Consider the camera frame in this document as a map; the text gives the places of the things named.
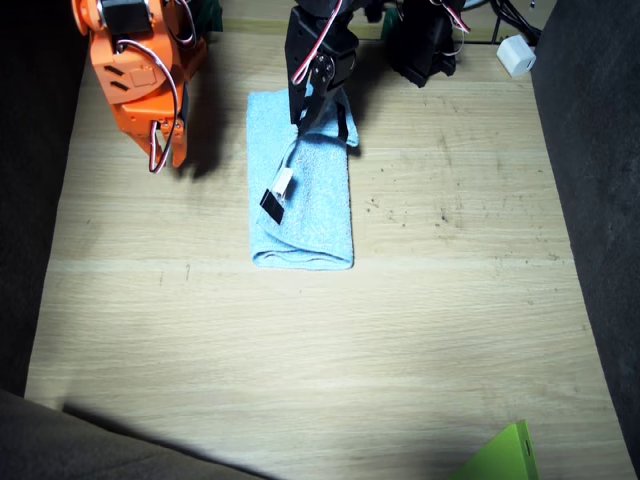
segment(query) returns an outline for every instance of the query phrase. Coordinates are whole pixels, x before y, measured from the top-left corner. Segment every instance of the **white connector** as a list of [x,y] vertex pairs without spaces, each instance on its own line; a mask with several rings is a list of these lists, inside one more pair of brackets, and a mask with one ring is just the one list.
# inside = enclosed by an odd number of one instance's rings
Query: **white connector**
[[531,70],[536,61],[536,54],[524,41],[522,35],[516,35],[502,41],[498,47],[498,58],[509,75],[517,77]]

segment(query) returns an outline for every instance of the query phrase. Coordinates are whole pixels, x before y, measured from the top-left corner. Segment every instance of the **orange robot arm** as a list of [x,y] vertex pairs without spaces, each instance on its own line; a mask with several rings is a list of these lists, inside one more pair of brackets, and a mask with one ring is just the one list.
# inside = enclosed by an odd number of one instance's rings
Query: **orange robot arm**
[[[186,0],[72,0],[91,63],[118,127],[148,155],[158,173],[173,147],[173,166],[187,156],[187,82],[206,56]],[[191,35],[173,32],[189,25]],[[157,148],[156,129],[166,139]]]

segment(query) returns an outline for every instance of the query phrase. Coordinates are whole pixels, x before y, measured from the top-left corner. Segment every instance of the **wooden table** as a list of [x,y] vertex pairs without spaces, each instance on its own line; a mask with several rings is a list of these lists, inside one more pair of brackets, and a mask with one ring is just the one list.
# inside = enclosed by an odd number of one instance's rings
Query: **wooden table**
[[150,175],[87,69],[27,397],[277,478],[445,478],[522,418],[543,478],[634,478],[530,77],[468,46],[418,90],[365,43],[355,267],[261,270],[245,112],[285,88],[283,43],[216,37],[197,179]]
[[[296,5],[294,0],[219,0],[222,6],[222,23],[229,32],[249,32],[285,35],[289,23],[289,13]],[[512,0],[511,2],[531,25],[542,29],[556,4],[556,0],[536,0],[536,7],[531,8],[531,0]],[[463,12],[462,18],[471,28],[466,40],[470,42],[490,42],[496,25],[496,14],[491,5]],[[369,23],[364,10],[355,12],[349,25],[360,39],[379,39],[382,22]],[[518,31],[500,23],[498,39],[516,35]]]

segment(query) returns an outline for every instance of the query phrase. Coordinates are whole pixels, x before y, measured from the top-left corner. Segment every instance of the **folded towel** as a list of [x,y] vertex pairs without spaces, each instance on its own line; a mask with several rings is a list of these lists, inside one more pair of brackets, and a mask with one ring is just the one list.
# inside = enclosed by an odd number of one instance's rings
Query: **folded towel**
[[[289,117],[287,90],[249,95],[250,240],[251,257],[259,267],[353,266],[346,145],[358,145],[358,133],[344,92],[334,98],[316,126],[298,137]],[[274,192],[283,172],[291,173],[285,168],[292,170],[293,178],[284,195],[276,195],[284,207],[278,224],[261,200],[267,189]]]

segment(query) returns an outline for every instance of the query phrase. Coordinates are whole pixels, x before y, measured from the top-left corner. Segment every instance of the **green object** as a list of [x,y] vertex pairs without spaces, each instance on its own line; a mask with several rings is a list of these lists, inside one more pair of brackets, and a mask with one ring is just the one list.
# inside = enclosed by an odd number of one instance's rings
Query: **green object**
[[218,0],[201,0],[198,7],[193,11],[196,36],[200,38],[207,32],[221,32],[222,7],[220,7]]
[[386,40],[391,30],[400,22],[400,15],[397,8],[390,8],[384,14],[384,22],[382,23],[382,33],[380,40]]
[[500,432],[449,480],[539,480],[527,422],[522,420]]

